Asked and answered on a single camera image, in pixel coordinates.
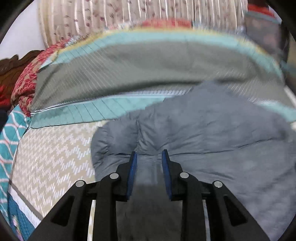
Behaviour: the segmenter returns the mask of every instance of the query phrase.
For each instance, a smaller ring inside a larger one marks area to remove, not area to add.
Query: bed
[[[126,113],[186,95],[200,80],[222,80],[234,95],[281,115],[295,128],[292,76],[284,77],[278,56],[267,54],[240,35],[247,2],[233,1],[225,11],[218,3],[224,2],[212,1],[209,8],[199,5],[192,11],[187,1],[179,6],[167,6],[166,1],[144,1],[143,5],[108,2],[102,11],[100,1],[67,1],[62,7],[58,1],[40,1],[37,7],[35,0],[19,15],[28,18],[34,13],[40,26],[32,26],[38,37],[24,45],[27,49],[13,55],[24,55],[30,48],[49,48],[19,76],[11,96],[14,108],[0,135],[2,227],[8,221],[6,230],[12,238],[27,240],[75,181],[96,181],[90,145],[98,127]],[[225,14],[222,21],[216,17],[219,11]],[[10,38],[8,32],[0,49],[7,48]],[[289,46],[288,62],[293,62],[292,37]],[[195,61],[206,64],[188,71]],[[230,68],[234,63],[241,64]],[[88,240],[92,240],[93,212],[94,205]],[[284,230],[293,217],[282,225]],[[284,230],[269,235],[278,240]],[[293,221],[280,240],[291,240],[294,234]]]

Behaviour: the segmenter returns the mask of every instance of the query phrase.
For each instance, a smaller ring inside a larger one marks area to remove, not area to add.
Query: beige patterned bedsheet
[[[29,129],[21,139],[12,183],[43,217],[75,181],[95,181],[90,144],[105,123]]]

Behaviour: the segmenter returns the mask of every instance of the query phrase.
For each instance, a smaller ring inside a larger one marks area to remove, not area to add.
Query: gray fabric
[[[69,63],[51,64],[38,74],[32,112],[55,104],[82,101],[154,85],[235,80],[242,95],[291,101],[275,73],[268,73],[247,55],[197,42],[155,42],[116,45],[77,57]],[[264,88],[256,88],[256,82]]]
[[[161,166],[167,149],[200,181],[224,182],[274,241],[296,213],[295,145],[278,114],[209,82],[109,121],[91,156],[99,181],[138,153],[131,200],[117,205],[120,240],[178,240],[181,206],[169,202]]]

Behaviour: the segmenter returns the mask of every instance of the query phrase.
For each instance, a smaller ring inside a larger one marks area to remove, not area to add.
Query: beige curtain
[[[128,21],[183,18],[202,26],[237,31],[247,0],[39,0],[44,42],[88,34]]]

